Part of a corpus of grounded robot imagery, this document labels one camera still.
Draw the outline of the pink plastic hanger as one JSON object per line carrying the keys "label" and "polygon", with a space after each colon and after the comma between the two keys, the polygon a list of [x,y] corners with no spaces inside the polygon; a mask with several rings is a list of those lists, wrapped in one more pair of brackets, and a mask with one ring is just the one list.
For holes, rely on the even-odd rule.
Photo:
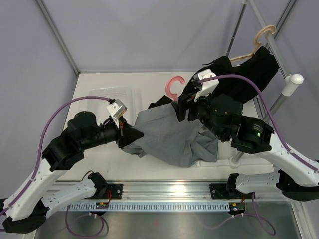
{"label": "pink plastic hanger", "polygon": [[165,93],[173,101],[177,101],[178,96],[183,90],[186,80],[182,76],[172,77],[166,84]]}

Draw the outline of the grey shirt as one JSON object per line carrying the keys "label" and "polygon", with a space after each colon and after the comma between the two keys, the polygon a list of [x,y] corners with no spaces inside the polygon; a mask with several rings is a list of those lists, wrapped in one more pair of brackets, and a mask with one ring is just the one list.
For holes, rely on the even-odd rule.
{"label": "grey shirt", "polygon": [[216,162],[218,140],[199,120],[179,122],[171,104],[139,112],[134,129],[144,136],[123,151],[142,158],[150,155],[167,164],[189,168],[198,161]]}

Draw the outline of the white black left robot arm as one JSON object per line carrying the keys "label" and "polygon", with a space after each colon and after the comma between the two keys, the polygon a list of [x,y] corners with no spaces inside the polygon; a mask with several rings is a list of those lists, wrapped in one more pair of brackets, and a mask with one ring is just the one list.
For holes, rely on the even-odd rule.
{"label": "white black left robot arm", "polygon": [[144,134],[127,124],[120,117],[120,124],[113,121],[97,125],[92,112],[79,112],[71,119],[62,134],[53,139],[42,153],[36,177],[22,196],[13,201],[2,199],[0,207],[5,211],[3,231],[13,234],[27,234],[61,208],[82,199],[101,199],[109,196],[109,186],[104,177],[91,173],[81,182],[50,195],[45,195],[50,186],[76,163],[84,159],[84,151],[110,142],[122,149],[140,139]]}

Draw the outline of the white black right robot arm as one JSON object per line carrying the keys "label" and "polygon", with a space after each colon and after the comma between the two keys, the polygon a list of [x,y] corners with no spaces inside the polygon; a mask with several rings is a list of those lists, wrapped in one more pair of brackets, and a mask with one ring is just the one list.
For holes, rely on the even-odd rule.
{"label": "white black right robot arm", "polygon": [[244,116],[241,102],[222,94],[197,100],[188,96],[172,102],[172,106],[179,122],[199,120],[220,142],[229,142],[232,148],[278,167],[277,171],[265,174],[230,174],[224,190],[227,199],[257,192],[281,192],[300,202],[318,199],[319,163],[285,147],[279,134],[266,122]]}

